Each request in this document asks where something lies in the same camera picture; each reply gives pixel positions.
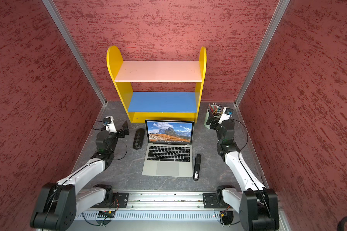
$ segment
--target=laptop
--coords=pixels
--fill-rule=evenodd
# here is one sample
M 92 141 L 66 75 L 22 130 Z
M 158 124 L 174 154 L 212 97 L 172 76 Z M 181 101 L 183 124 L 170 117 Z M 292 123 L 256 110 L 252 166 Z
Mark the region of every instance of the laptop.
M 145 120 L 144 176 L 193 177 L 192 121 Z

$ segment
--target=metal frame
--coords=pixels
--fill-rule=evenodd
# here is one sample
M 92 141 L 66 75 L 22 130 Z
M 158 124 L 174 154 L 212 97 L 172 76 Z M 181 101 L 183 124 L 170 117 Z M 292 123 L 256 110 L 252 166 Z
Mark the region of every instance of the metal frame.
M 290 0 L 280 0 L 277 4 L 277 7 L 275 9 L 275 12 L 273 13 L 272 19 L 268 25 L 268 28 L 266 30 L 265 35 L 263 36 L 262 42 L 259 45 L 259 49 L 254 57 L 253 63 L 250 66 L 249 72 L 247 76 L 245 77 L 244 83 L 242 84 L 239 94 L 236 97 L 235 104 L 238 106 L 244 97 L 244 94 L 250 84 L 250 81 L 252 80 L 255 71 L 257 70 L 257 67 L 259 63 L 261 62 L 261 59 L 268 47 L 268 44 L 270 43 L 273 34 L 276 31 L 277 26 L 279 25 L 279 22 L 289 4 Z
M 223 208 L 204 208 L 203 193 L 215 191 L 148 191 L 148 190 L 113 190 L 114 193 L 129 193 L 126 208 L 118 210 L 142 211 L 222 211 Z M 89 208 L 107 210 L 107 208 Z
M 42 0 L 46 9 L 48 10 L 51 18 L 55 22 L 56 26 L 58 27 L 60 33 L 62 34 L 63 38 L 65 39 L 66 43 L 68 44 L 69 48 L 71 49 L 73 55 L 75 56 L 77 62 L 79 63 L 81 69 L 83 70 L 84 74 L 86 75 L 87 79 L 89 80 L 91 86 L 93 87 L 95 93 L 97 94 L 99 100 L 103 105 L 106 105 L 106 98 L 103 95 L 103 92 L 100 90 L 99 85 L 97 81 L 95 80 L 92 72 L 90 71 L 89 67 L 86 64 L 86 61 L 82 57 L 81 52 L 79 51 L 75 41 L 73 40 L 71 34 L 69 33 L 69 30 L 67 26 L 65 25 L 62 17 L 60 16 L 56 5 L 54 4 L 53 0 Z
M 95 122 L 101 121 L 101 120 L 102 120 L 102 118 L 103 118 L 103 113 L 104 113 L 105 110 L 106 110 L 106 106 L 107 106 L 107 104 L 105 104 L 105 105 L 102 106 L 102 108 L 101 108 L 100 111 L 99 111 L 99 114 L 98 114 L 97 118 L 95 119 Z M 89 135 L 87 136 L 87 139 L 86 139 L 86 141 L 85 141 L 85 143 L 84 143 L 84 146 L 83 146 L 83 148 L 81 149 L 81 152 L 80 152 L 80 154 L 79 154 L 79 157 L 77 158 L 77 160 L 76 160 L 76 162 L 75 162 L 75 165 L 73 166 L 73 169 L 72 169 L 72 171 L 71 171 L 70 173 L 73 173 L 73 172 L 76 170 L 75 167 L 76 167 L 77 164 L 79 163 L 79 159 L 80 159 L 80 157 L 82 156 L 81 154 L 85 151 L 87 144 L 91 143 L 91 138 L 94 138 L 94 136 L 92 136 L 92 134 L 94 134 L 94 133 L 95 133 L 95 130 L 94 130 L 94 129 L 91 129 L 90 132 L 89 132 Z
M 243 117 L 241 115 L 240 109 L 239 109 L 239 107 L 237 105 L 235 105 L 235 111 L 236 111 L 236 114 L 237 114 L 237 116 L 239 118 L 239 121 L 242 122 L 244 124 L 244 126 L 245 126 L 245 127 L 241 126 L 241 129 L 243 131 L 244 136 L 245 137 L 248 136 L 248 144 L 247 144 L 247 146 L 248 146 L 250 152 L 252 153 L 252 157 L 253 157 L 253 160 L 254 160 L 254 163 L 255 163 L 255 168 L 257 170 L 257 173 L 261 176 L 261 182 L 263 182 L 263 184 L 267 188 L 269 188 L 269 185 L 267 183 L 266 177 L 265 177 L 264 172 L 263 172 L 262 167 L 261 167 L 261 163 L 259 162 L 257 154 L 255 153 L 255 149 L 254 149 L 254 146 L 253 146 L 252 139 L 249 136 L 248 129 L 247 129 L 246 124 L 244 122 L 244 119 L 243 119 Z

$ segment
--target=laptop keyboard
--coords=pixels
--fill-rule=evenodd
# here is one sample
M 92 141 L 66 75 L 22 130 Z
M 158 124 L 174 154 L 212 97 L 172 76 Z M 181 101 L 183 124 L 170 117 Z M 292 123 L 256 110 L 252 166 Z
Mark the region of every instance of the laptop keyboard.
M 149 146 L 148 160 L 190 162 L 190 148 Z

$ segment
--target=laptop screen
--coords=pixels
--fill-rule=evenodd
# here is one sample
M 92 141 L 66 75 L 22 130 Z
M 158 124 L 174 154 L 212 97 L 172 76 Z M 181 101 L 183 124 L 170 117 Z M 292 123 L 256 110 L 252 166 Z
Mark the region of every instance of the laptop screen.
M 194 122 L 145 121 L 149 143 L 191 144 Z

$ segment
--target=red textured wall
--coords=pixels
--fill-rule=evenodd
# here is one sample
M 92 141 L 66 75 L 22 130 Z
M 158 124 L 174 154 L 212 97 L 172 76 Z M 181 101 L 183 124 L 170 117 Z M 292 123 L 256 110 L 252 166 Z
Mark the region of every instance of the red textured wall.
M 241 101 L 293 231 L 347 216 L 347 1 L 291 0 Z
M 40 188 L 70 173 L 100 108 L 41 0 L 0 0 L 0 231 L 31 230 Z
M 106 66 L 124 60 L 196 61 L 208 48 L 202 100 L 235 100 L 278 0 L 55 0 L 108 100 L 119 99 Z M 133 83 L 134 91 L 194 91 L 189 83 Z

